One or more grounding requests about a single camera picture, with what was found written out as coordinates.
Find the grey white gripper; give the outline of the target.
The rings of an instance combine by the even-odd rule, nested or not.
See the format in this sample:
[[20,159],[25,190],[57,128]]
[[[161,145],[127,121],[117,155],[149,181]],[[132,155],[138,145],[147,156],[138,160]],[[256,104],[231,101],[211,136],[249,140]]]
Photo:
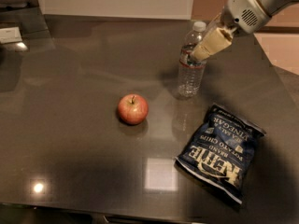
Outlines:
[[233,33],[252,34],[270,19],[260,0],[227,0],[221,14],[206,27],[206,34],[191,52],[191,58],[204,61],[231,46]]

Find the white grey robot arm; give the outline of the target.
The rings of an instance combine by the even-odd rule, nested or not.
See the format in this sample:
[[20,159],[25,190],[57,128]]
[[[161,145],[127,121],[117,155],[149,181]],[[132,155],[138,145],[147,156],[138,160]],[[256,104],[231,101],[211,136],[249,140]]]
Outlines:
[[250,35],[274,15],[299,0],[227,0],[221,13],[207,26],[190,57],[201,62],[230,47],[236,35]]

